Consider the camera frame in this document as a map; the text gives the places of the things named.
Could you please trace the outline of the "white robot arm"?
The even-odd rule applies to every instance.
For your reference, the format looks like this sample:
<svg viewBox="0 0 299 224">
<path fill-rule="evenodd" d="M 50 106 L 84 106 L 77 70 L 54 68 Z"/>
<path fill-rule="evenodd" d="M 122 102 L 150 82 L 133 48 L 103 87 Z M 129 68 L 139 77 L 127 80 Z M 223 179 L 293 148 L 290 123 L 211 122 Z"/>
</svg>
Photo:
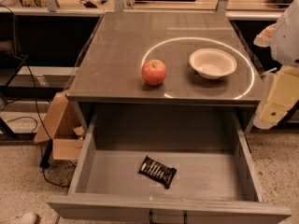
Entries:
<svg viewBox="0 0 299 224">
<path fill-rule="evenodd" d="M 265 72 L 263 98 L 253 119 L 259 129 L 271 129 L 286 117 L 299 101 L 299 0 L 293 0 L 273 25 L 254 39 L 258 47 L 269 47 L 273 60 L 281 68 L 270 75 Z"/>
</svg>

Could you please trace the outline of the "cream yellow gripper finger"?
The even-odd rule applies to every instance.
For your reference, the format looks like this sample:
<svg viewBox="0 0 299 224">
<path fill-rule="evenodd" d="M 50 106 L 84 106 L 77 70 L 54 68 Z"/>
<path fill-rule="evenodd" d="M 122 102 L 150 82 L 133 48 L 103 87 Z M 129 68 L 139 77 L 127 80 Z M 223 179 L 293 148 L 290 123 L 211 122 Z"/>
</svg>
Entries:
<svg viewBox="0 0 299 224">
<path fill-rule="evenodd" d="M 256 109 L 253 125 L 269 130 L 278 125 L 299 101 L 299 67 L 283 65 L 264 81 L 263 98 Z"/>
</svg>

